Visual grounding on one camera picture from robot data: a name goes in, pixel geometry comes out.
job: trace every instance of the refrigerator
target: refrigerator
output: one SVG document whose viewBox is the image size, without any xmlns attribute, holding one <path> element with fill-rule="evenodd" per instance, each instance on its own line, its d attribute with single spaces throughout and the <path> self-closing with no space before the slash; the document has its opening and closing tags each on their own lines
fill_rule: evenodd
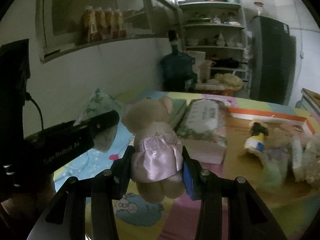
<svg viewBox="0 0 320 240">
<path fill-rule="evenodd" d="M 289 26 L 258 16 L 252 24 L 250 99 L 288 105 L 295 69 L 295 45 Z"/>
</svg>

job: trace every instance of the cartoon sheep print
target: cartoon sheep print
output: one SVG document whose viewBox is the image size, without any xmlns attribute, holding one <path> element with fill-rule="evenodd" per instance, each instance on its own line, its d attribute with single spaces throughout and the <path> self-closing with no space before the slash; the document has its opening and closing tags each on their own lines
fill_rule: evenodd
<svg viewBox="0 0 320 240">
<path fill-rule="evenodd" d="M 162 217 L 162 204 L 149 204 L 139 195 L 127 193 L 114 206 L 114 214 L 124 222 L 135 226 L 151 227 Z"/>
</svg>

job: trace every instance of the purple satin dress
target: purple satin dress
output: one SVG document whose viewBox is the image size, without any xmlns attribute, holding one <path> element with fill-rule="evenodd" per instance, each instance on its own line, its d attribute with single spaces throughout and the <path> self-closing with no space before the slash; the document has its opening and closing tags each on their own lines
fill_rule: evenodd
<svg viewBox="0 0 320 240">
<path fill-rule="evenodd" d="M 182 143 L 176 134 L 145 138 L 139 151 L 131 159 L 131 179 L 135 182 L 160 181 L 182 169 Z"/>
</svg>

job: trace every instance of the white shelving unit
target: white shelving unit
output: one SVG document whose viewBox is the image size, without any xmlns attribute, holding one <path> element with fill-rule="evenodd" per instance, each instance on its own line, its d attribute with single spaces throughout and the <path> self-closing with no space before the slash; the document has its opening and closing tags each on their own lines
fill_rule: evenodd
<svg viewBox="0 0 320 240">
<path fill-rule="evenodd" d="M 135 13 L 135 14 L 133 14 L 133 15 L 129 15 L 129 16 L 127 16 L 127 17 L 124 17 L 124 20 L 130 19 L 130 18 L 134 18 L 134 17 L 136 17 L 136 16 L 143 15 L 143 14 L 145 14 L 145 13 L 146 13 L 146 12 Z"/>
<path fill-rule="evenodd" d="M 216 9 L 230 9 L 230 10 L 239 10 L 241 8 L 241 4 L 239 3 L 231 3 L 231 2 L 211 2 L 211 1 L 201 1 L 201 2 L 186 2 L 186 3 L 178 3 L 179 8 L 183 11 L 190 9 L 198 9 L 198 8 L 212 8 Z"/>
<path fill-rule="evenodd" d="M 241 47 L 229 47 L 229 46 L 186 46 L 186 49 L 207 49 L 207 48 L 244 50 L 244 48 L 241 48 Z"/>
<path fill-rule="evenodd" d="M 231 25 L 231 24 L 217 24 L 217 23 L 196 23 L 196 24 L 185 24 L 183 27 L 192 28 L 192 27 L 226 27 L 226 28 L 238 28 L 240 30 L 244 29 L 243 26 Z"/>
<path fill-rule="evenodd" d="M 185 50 L 205 51 L 206 54 L 216 55 L 221 58 L 232 57 L 239 62 L 244 62 L 244 49 L 248 47 L 246 19 L 244 8 L 238 3 L 199 1 L 199 2 L 179 2 L 178 3 L 182 25 L 182 45 Z M 213 22 L 195 22 L 193 15 L 203 15 L 202 18 L 213 18 L 217 15 L 222 21 L 220 15 L 228 15 L 234 12 L 240 25 L 215 24 Z M 231 37 L 235 42 L 242 43 L 242 47 L 217 46 L 212 43 L 215 35 L 222 32 L 225 41 Z M 190 45 L 188 39 L 198 39 L 198 45 Z M 239 74 L 242 80 L 247 81 L 246 89 L 250 90 L 251 72 L 246 64 L 240 64 L 239 68 L 211 67 L 212 70 L 221 71 L 221 73 Z"/>
</svg>

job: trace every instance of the tissue box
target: tissue box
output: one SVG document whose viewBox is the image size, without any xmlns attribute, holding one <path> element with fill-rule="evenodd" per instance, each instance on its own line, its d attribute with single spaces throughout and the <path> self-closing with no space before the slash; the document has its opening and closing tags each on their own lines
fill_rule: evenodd
<svg viewBox="0 0 320 240">
<path fill-rule="evenodd" d="M 177 136 L 191 158 L 204 163 L 223 162 L 227 148 L 226 114 L 221 101 L 195 99 L 190 102 Z"/>
</svg>

